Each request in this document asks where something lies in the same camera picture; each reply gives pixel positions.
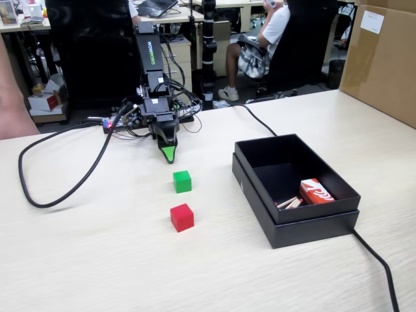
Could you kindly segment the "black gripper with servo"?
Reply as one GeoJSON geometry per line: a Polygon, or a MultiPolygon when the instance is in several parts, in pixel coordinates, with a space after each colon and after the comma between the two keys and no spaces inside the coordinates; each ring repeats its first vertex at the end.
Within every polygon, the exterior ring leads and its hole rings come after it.
{"type": "Polygon", "coordinates": [[[151,135],[161,150],[166,162],[173,164],[177,147],[179,120],[170,106],[170,97],[147,98],[140,104],[143,125],[151,124],[151,135]]]}

